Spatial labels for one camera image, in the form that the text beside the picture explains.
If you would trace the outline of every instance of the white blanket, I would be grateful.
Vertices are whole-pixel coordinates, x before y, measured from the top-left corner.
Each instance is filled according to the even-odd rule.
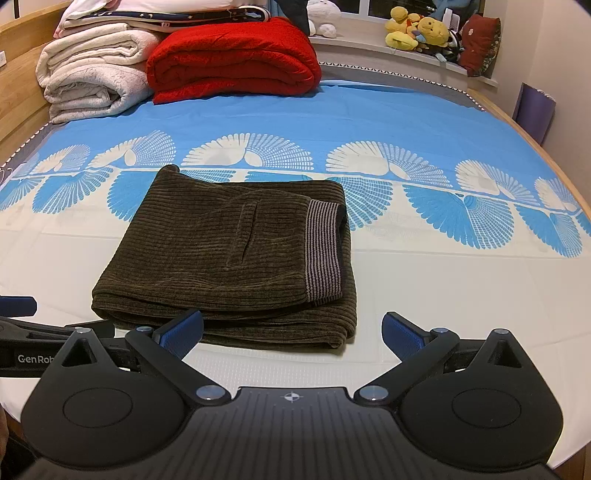
[[[53,36],[55,38],[63,36],[63,25],[66,20],[84,17],[101,8],[108,8],[113,11],[176,14],[226,10],[243,5],[264,7],[266,4],[267,0],[74,0],[61,16],[60,23]]]
[[[146,61],[163,36],[132,29],[126,23],[101,25],[48,43],[37,63],[37,81],[49,85],[51,77],[64,67],[112,63],[133,65]]]
[[[60,69],[45,90],[54,124],[117,115],[151,94],[145,63],[133,66],[98,63]]]

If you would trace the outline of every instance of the metal screw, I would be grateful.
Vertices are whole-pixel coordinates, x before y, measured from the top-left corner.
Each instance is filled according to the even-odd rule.
[[[388,390],[379,385],[367,385],[359,390],[361,398],[369,401],[380,401],[388,396]]]
[[[195,392],[202,400],[219,400],[226,394],[226,390],[224,390],[219,385],[204,385],[199,387]]]

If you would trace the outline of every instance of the folded red comforter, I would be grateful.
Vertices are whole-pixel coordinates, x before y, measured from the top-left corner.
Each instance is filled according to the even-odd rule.
[[[154,103],[223,92],[301,95],[320,81],[308,37],[285,18],[172,33],[147,64]]]

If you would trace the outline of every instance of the wooden bed frame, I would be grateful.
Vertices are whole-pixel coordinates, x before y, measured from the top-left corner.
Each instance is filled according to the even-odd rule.
[[[37,84],[35,67],[41,50],[53,39],[53,32],[70,2],[44,8],[0,27],[0,50],[8,64],[0,67],[0,167],[10,156],[49,121],[49,104]],[[569,188],[584,212],[591,218],[591,207],[556,162],[503,110],[477,90],[468,93],[487,111],[510,124],[539,153]],[[569,480],[591,480],[585,449],[557,470]]]

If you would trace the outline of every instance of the brown corduroy fabric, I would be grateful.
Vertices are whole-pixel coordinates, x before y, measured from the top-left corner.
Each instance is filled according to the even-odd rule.
[[[338,348],[356,326],[344,204],[332,181],[206,183],[164,167],[94,288],[92,308],[126,327],[158,326],[198,308],[205,342]],[[306,232],[314,205],[318,218],[333,215],[329,250],[331,258],[339,253],[340,277],[323,262],[324,237]],[[322,251],[319,264],[316,250],[304,248],[311,244]],[[326,276],[329,288],[310,288]]]

